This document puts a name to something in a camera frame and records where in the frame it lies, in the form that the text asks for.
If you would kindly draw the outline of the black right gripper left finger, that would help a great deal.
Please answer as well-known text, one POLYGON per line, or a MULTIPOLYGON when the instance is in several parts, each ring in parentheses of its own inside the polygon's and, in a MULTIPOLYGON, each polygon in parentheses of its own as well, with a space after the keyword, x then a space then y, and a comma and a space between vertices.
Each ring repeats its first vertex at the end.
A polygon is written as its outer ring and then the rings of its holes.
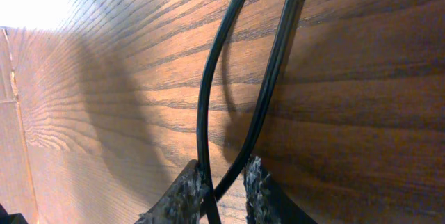
POLYGON ((209 187, 202 182, 198 161, 191 160, 161 199, 135 224, 197 224, 209 187))

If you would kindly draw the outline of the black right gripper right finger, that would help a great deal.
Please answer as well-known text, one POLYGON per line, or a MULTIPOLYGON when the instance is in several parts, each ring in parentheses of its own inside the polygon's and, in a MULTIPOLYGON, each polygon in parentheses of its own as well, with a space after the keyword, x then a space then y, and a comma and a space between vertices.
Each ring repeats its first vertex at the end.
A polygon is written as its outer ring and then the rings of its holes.
POLYGON ((287 196, 260 157, 250 157, 244 168, 248 224, 316 224, 287 196))

